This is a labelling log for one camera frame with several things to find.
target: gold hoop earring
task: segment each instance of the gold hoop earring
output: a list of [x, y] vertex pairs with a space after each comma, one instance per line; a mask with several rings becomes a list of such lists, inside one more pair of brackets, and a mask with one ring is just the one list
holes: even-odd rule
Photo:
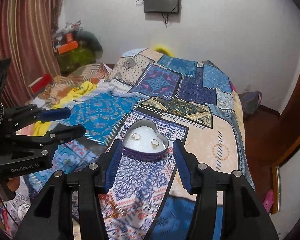
[[151, 145], [153, 148], [157, 148], [159, 146], [159, 141], [156, 139], [151, 140]]
[[138, 133], [133, 133], [133, 134], [131, 135], [131, 138], [132, 138], [132, 140], [137, 141], [137, 140], [140, 140], [140, 139], [141, 139], [141, 135], [138, 134]]

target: white wall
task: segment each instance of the white wall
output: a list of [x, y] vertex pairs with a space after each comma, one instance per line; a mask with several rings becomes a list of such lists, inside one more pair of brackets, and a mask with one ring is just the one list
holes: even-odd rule
[[300, 149], [279, 169], [280, 212], [271, 215], [280, 239], [283, 239], [300, 218]]
[[299, 74], [300, 74], [300, 50], [299, 50], [299, 60], [298, 60], [298, 63], [297, 63], [297, 68], [294, 72], [293, 79], [291, 81], [291, 84], [290, 84], [290, 87], [288, 89], [287, 95], [285, 96], [285, 98], [284, 98], [284, 100], [281, 104], [281, 107], [280, 107], [280, 110], [279, 110], [280, 114], [282, 114], [282, 112], [284, 111], [285, 107], [287, 106], [287, 104], [290, 100], [290, 97], [291, 97], [291, 95], [294, 91], [294, 88], [295, 88], [296, 84], [297, 84]]
[[300, 58], [300, 11], [291, 0], [182, 0], [168, 28], [135, 2], [64, 0], [62, 13], [96, 35], [104, 63], [162, 43], [177, 57], [211, 60], [239, 93], [250, 85], [262, 92], [263, 105], [280, 110]]

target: curtain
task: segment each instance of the curtain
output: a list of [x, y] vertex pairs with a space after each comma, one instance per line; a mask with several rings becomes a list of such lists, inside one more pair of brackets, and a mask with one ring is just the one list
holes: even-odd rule
[[2, 92], [6, 107], [33, 98], [28, 86], [50, 73], [60, 74], [51, 34], [58, 28], [62, 0], [0, 0], [0, 59], [11, 57]]

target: heart-shaped box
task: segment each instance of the heart-shaped box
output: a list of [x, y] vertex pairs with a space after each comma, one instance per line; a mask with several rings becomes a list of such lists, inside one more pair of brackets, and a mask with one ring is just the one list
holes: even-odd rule
[[[154, 130], [154, 132], [157, 134], [157, 136], [163, 141], [165, 149], [158, 153], [145, 153], [145, 152], [139, 152], [139, 151], [132, 150], [130, 148], [125, 147], [131, 131], [140, 126], [147, 126], [147, 127], [150, 127], [152, 130]], [[132, 159], [135, 159], [135, 160], [146, 161], [146, 162], [156, 162], [164, 157], [164, 155], [168, 151], [168, 147], [169, 147], [168, 139], [165, 136], [163, 136], [162, 134], [160, 134], [157, 130], [157, 126], [155, 125], [155, 123], [148, 119], [141, 119], [141, 120], [134, 122], [130, 126], [130, 128], [126, 132], [126, 135], [123, 138], [123, 154]]]

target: bed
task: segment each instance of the bed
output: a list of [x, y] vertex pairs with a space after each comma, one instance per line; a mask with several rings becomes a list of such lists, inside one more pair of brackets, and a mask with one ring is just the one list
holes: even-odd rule
[[[64, 100], [82, 82], [92, 82], [95, 87], [80, 97]], [[18, 212], [20, 208], [15, 204], [9, 205], [18, 221], [55, 170], [81, 170], [108, 151], [114, 139], [122, 140], [140, 119], [156, 124], [169, 140], [169, 150], [155, 163], [122, 156], [113, 188], [100, 198], [110, 239], [185, 239], [196, 196], [188, 195], [182, 187], [172, 154], [176, 139], [199, 162], [216, 171], [239, 170], [254, 187], [244, 150], [238, 94], [229, 78], [211, 61], [188, 61], [151, 49], [135, 49], [124, 53], [112, 71], [103, 64], [82, 67], [57, 80], [37, 99], [47, 107], [59, 104], [71, 109], [68, 119], [51, 122], [43, 131], [82, 123], [86, 134], [59, 147], [52, 169], [23, 176], [24, 186], [18, 195], [25, 195], [27, 202], [23, 204], [27, 206]], [[214, 239], [219, 239], [221, 233], [222, 192], [218, 192], [217, 204]], [[127, 213], [116, 216], [115, 205]], [[80, 239], [77, 209], [74, 193], [74, 236]]]

